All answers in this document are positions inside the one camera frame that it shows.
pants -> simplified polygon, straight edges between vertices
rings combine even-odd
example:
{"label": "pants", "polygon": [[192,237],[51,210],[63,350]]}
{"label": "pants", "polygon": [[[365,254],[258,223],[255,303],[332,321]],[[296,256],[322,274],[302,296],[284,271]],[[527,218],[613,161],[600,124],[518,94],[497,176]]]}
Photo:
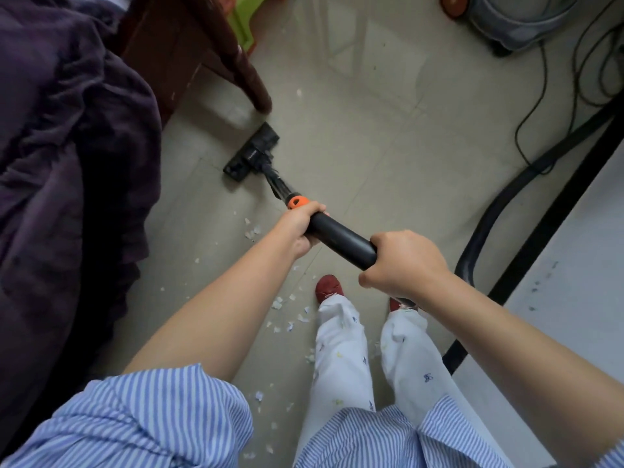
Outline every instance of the pants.
{"label": "pants", "polygon": [[[339,410],[375,410],[368,342],[359,313],[349,299],[338,294],[325,299],[318,310],[321,326],[316,334],[315,371],[295,459]],[[479,435],[509,463],[450,377],[426,329],[427,320],[417,311],[400,309],[390,312],[381,331],[381,366],[394,389],[396,406],[417,427],[448,394]]]}

purple blanket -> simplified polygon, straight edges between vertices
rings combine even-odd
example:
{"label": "purple blanket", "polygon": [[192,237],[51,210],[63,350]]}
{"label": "purple blanket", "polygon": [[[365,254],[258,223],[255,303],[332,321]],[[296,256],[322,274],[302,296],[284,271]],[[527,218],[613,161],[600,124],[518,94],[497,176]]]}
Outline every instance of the purple blanket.
{"label": "purple blanket", "polygon": [[160,118],[104,47],[106,4],[0,8],[2,452],[71,396],[125,312],[159,197]]}

blue striped shirt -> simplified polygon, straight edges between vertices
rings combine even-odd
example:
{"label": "blue striped shirt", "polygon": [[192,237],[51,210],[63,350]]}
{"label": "blue striped shirt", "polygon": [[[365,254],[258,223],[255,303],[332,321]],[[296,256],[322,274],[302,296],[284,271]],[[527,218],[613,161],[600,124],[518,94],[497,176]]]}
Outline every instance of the blue striped shirt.
{"label": "blue striped shirt", "polygon": [[[93,381],[40,425],[3,468],[234,467],[253,433],[231,384],[199,364]],[[417,427],[399,409],[346,408],[302,450],[305,467],[504,467],[455,402],[443,397]],[[624,467],[624,444],[597,465]]]}

foot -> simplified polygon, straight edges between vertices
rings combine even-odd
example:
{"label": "foot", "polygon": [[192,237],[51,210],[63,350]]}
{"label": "foot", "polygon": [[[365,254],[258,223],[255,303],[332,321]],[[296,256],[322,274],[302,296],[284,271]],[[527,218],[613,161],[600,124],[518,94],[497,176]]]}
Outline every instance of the foot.
{"label": "foot", "polygon": [[401,308],[401,303],[390,297],[390,300],[388,300],[388,309],[390,310],[390,312],[394,312],[395,310],[398,310]]}
{"label": "foot", "polygon": [[321,279],[316,283],[316,300],[318,300],[319,304],[322,304],[323,301],[334,295],[340,294],[344,296],[343,287],[340,285],[340,281],[336,278],[336,276],[332,274],[324,275]]}

tile floor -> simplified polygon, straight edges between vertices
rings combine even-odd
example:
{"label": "tile floor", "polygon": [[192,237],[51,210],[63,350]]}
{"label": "tile floor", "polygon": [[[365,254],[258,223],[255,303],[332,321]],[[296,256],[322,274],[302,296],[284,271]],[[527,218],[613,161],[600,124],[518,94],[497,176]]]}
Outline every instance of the tile floor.
{"label": "tile floor", "polygon": [[[565,133],[570,56],[585,19],[602,5],[593,1],[547,45],[549,90],[522,135],[531,156]],[[358,233],[413,229],[433,239],[453,267],[488,202],[523,167],[512,138],[541,90],[537,50],[494,58],[470,29],[445,18],[437,0],[267,0],[254,21],[252,62],[273,97],[268,121],[281,135],[277,169]],[[591,36],[611,24],[597,23]],[[593,83],[587,88],[595,91]],[[581,119],[590,112],[582,109]],[[100,362],[105,372],[118,373],[172,313],[252,246],[246,218],[266,231],[282,213],[263,180],[251,176],[236,186],[221,173],[263,119],[238,89],[198,74],[163,135],[162,197],[147,222],[151,256]],[[480,290],[495,283],[590,143],[503,213],[476,269]],[[372,348],[386,297],[361,289],[357,272],[317,246],[284,283],[283,309],[267,318],[284,327],[305,306],[316,308],[315,279],[333,273],[361,312]],[[313,370],[304,356],[315,331],[314,323],[297,322],[293,332],[263,328],[256,338],[234,381],[254,415],[246,451],[257,457],[243,466],[291,465]],[[454,339],[434,321],[429,331],[441,352]],[[378,407],[391,403],[379,359],[372,371]],[[260,414],[258,390],[265,393]]]}

